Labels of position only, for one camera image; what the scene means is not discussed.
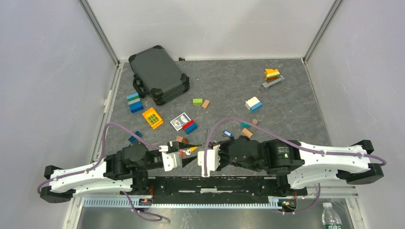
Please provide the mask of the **metal keyring plate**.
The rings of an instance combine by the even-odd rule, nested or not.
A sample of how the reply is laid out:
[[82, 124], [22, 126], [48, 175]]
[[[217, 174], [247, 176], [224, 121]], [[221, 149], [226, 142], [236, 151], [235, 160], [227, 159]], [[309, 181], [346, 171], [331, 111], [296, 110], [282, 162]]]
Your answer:
[[211, 146], [211, 143], [210, 143], [210, 141], [211, 141], [211, 138], [210, 138], [210, 130], [207, 129], [207, 130], [204, 132], [204, 134], [205, 134], [204, 143], [205, 143], [206, 146], [210, 147], [210, 146]]

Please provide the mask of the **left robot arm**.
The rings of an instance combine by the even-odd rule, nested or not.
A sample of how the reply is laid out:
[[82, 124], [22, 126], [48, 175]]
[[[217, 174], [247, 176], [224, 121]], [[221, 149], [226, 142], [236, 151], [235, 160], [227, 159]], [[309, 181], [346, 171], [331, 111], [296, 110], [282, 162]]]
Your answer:
[[85, 166], [62, 169], [49, 165], [44, 171], [47, 181], [40, 185], [39, 195], [48, 203], [64, 203], [90, 193], [146, 195], [151, 188], [148, 171], [162, 168], [167, 172], [185, 167], [196, 157], [183, 158], [183, 154], [198, 147], [169, 141], [160, 150], [148, 150], [143, 143], [136, 142]]

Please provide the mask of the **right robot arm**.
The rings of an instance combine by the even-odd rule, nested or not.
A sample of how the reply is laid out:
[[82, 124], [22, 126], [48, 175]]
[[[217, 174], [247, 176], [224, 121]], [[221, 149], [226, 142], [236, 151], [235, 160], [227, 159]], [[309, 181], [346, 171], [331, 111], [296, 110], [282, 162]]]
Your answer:
[[247, 136], [214, 143], [198, 152], [203, 177], [232, 165], [276, 176], [276, 189], [287, 195], [321, 182], [344, 180], [348, 185], [367, 185], [384, 177], [382, 166], [370, 161], [373, 145], [363, 140], [352, 146], [317, 146], [291, 140], [258, 142]]

